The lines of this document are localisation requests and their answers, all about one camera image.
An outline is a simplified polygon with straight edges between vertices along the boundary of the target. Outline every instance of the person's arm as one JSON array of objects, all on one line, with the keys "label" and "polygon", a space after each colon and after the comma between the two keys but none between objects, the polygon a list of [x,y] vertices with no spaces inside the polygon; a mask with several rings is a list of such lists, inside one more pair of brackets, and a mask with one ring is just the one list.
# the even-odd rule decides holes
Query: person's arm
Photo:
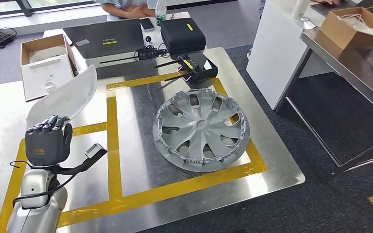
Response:
[{"label": "person's arm", "polygon": [[142,8],[142,13],[144,13],[144,15],[147,15],[147,16],[155,17],[155,10],[149,9],[147,6]]},{"label": "person's arm", "polygon": [[109,3],[101,4],[101,7],[104,11],[110,13],[111,15],[122,17],[122,18],[146,17],[146,15],[142,13],[143,6],[137,6],[131,11],[125,11],[125,10],[119,9],[116,6],[109,4]]},{"label": "person's arm", "polygon": [[128,12],[119,9],[112,4],[104,3],[104,4],[101,4],[101,7],[104,11],[110,13],[113,16],[128,18]]}]

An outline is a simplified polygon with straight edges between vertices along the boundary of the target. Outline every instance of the floor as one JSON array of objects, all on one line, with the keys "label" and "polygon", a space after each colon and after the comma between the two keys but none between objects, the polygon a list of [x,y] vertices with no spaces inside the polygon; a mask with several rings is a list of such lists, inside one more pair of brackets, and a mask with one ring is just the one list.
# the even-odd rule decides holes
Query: floor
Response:
[{"label": "floor", "polygon": [[[288,106],[281,115],[272,111],[245,71],[248,63],[245,53],[251,48],[259,23],[258,7],[258,0],[239,0],[187,10],[206,35],[209,48],[227,49],[305,174],[306,182],[145,232],[373,233],[373,206],[367,199],[373,196],[373,164],[328,181],[326,178],[335,165],[314,136]],[[41,36],[41,33],[19,36],[0,50],[0,83],[21,80],[20,43]],[[326,74],[302,79],[291,97],[311,123],[318,126],[319,133],[342,161],[373,143],[373,106],[341,77]]]}]

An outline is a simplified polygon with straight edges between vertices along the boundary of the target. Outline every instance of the cardboard box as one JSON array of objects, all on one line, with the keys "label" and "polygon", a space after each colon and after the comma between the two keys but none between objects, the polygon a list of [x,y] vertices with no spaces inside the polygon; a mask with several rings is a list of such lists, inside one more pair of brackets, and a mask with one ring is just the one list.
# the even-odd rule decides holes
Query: cardboard box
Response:
[{"label": "cardboard box", "polygon": [[373,28],[373,14],[363,7],[331,11],[320,27],[320,31],[342,50],[359,47],[373,47],[373,35],[357,31],[338,16],[361,14],[369,28]]},{"label": "cardboard box", "polygon": [[25,101],[53,92],[74,77],[71,48],[63,35],[21,44],[21,71]]}]

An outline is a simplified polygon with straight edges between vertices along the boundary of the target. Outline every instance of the white box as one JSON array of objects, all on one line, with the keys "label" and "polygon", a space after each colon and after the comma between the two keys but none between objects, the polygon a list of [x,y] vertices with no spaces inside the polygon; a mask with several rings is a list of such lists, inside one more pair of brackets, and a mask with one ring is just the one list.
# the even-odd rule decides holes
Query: white box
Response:
[{"label": "white box", "polygon": [[74,77],[75,65],[63,35],[24,42],[21,71],[25,101],[41,98]]}]

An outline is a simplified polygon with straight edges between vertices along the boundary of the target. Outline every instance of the gray robot arm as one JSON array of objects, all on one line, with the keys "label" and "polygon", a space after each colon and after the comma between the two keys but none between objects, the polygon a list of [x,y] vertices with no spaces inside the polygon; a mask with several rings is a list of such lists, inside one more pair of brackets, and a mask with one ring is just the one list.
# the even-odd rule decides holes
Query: gray robot arm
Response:
[{"label": "gray robot arm", "polygon": [[[52,116],[26,131],[26,155],[32,165],[22,177],[20,194],[13,201],[14,209],[6,227],[7,233],[55,233],[68,198],[65,184],[106,154],[106,150],[96,143],[86,151],[87,159],[81,165],[75,168],[60,167],[58,163],[69,156],[72,134],[70,124],[65,126],[65,134],[62,134],[65,119]],[[71,177],[60,184],[57,175]]]}]

